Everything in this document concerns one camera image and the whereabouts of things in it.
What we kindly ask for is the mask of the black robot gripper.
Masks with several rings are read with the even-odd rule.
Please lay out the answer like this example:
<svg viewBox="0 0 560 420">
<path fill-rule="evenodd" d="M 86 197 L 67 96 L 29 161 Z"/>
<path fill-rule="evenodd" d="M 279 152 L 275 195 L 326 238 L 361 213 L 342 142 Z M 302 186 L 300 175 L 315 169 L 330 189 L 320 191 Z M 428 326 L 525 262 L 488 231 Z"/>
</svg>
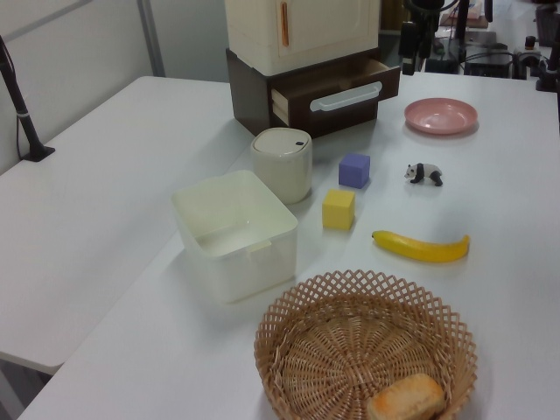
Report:
<svg viewBox="0 0 560 420">
<path fill-rule="evenodd" d="M 412 22 L 403 22 L 401 29 L 402 73 L 413 75 L 415 72 L 416 55 L 420 59 L 431 56 L 431 29 L 419 30 L 417 50 L 417 24 L 438 27 L 440 14 L 454 9 L 457 0 L 405 0 L 404 7 L 409 11 Z"/>
</svg>

